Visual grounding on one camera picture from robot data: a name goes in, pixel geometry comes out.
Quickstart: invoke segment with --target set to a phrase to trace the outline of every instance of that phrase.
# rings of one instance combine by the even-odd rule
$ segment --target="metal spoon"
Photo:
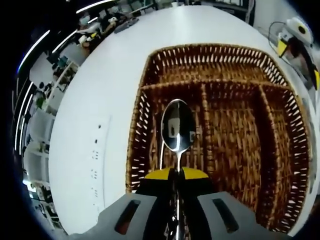
[[[176,198],[176,229],[170,229],[170,233],[175,232],[175,239],[179,240],[184,237],[184,219],[183,214],[180,211],[181,201],[180,194],[177,189],[177,182],[179,176],[182,173],[181,170],[181,156],[182,154],[192,145],[196,134],[196,123],[191,112],[185,101],[181,99],[172,100],[165,108],[162,119],[161,119],[161,136],[164,144],[173,152],[177,157],[177,178],[174,181],[173,188],[175,189]]]

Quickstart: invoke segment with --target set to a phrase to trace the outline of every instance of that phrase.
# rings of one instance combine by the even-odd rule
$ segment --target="basket divider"
[[[201,97],[202,97],[202,108],[203,108],[203,117],[204,117],[204,143],[206,145],[206,163],[204,169],[206,173],[211,176],[214,173],[214,160],[212,154],[212,141],[211,141],[211,130],[210,130],[210,114],[209,114],[209,107],[207,101],[207,93],[206,93],[206,85],[201,84]]]
[[[279,173],[279,169],[281,168],[280,151],[276,137],[275,120],[271,113],[266,94],[261,86],[259,86],[258,97],[263,105],[263,108],[259,109],[259,111],[264,111],[264,116],[263,114],[256,115],[261,116],[261,119],[258,119],[257,122],[262,123],[258,128],[261,145],[261,188],[258,199],[269,199],[270,201],[268,206],[262,202],[258,202],[257,212],[263,214],[258,217],[257,222],[269,229],[274,223],[281,184],[281,176]],[[265,131],[266,127],[270,127],[271,131]]]
[[[188,84],[191,84],[191,83],[205,84],[205,83],[215,83],[215,82],[219,82],[219,81],[220,82],[233,82],[233,83],[239,83],[239,84],[247,84],[248,83],[248,81],[243,80],[243,79],[239,79],[239,78],[238,79],[232,79],[232,80],[224,78],[224,79],[181,80],[181,81],[179,81],[179,84],[181,84],[181,85],[188,85]],[[154,89],[154,88],[157,88],[157,87],[162,88],[162,87],[174,86],[176,84],[177,84],[177,82],[164,82],[164,83],[150,84],[150,85],[142,86],[141,90]],[[278,89],[283,89],[283,90],[288,90],[288,91],[291,90],[289,86],[276,85],[276,84],[273,84],[273,83],[268,82],[268,81],[260,82],[260,81],[257,81],[257,80],[251,80],[250,84],[257,85],[257,86],[270,86],[270,87],[273,87],[273,88],[278,88]]]

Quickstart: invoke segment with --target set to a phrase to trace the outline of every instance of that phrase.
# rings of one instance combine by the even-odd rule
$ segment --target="cutlery organizer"
[[[304,110],[276,63],[242,46],[197,44],[152,53],[136,96],[126,161],[126,191],[159,169],[160,120],[173,99],[193,112],[196,136],[181,165],[200,169],[213,191],[227,191],[264,227],[287,233],[308,185]],[[163,151],[163,167],[176,154]]]

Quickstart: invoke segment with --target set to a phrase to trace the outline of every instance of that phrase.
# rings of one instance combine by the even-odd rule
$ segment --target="white table surface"
[[[70,83],[58,110],[50,143],[49,177],[54,206],[68,234],[83,233],[97,222],[94,204],[106,208],[125,193],[130,123],[148,55],[162,47],[193,43],[261,49],[276,59],[297,93],[309,98],[296,73],[278,59],[268,40],[224,11],[210,6],[181,6],[142,16],[137,24],[111,34],[93,51]],[[310,111],[315,123],[315,111]],[[102,122],[104,132],[95,132]],[[319,124],[314,125],[319,148]],[[97,186],[97,200],[92,197],[90,156],[95,148],[93,139],[99,134],[103,143],[96,148],[102,152],[102,176],[98,176],[102,182]],[[305,222],[314,202],[312,194],[290,234]]]

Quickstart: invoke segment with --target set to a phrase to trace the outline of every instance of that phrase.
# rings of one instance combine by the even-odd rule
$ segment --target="spoon handle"
[[[177,158],[177,165],[176,165],[176,169],[178,171],[178,173],[180,173],[180,162],[181,162],[181,156],[182,156],[182,152],[178,152],[176,154],[176,158]]]
[[[164,147],[165,147],[165,142],[161,139],[161,149],[160,149],[160,163],[159,163],[159,169],[163,168],[163,158],[164,158]]]

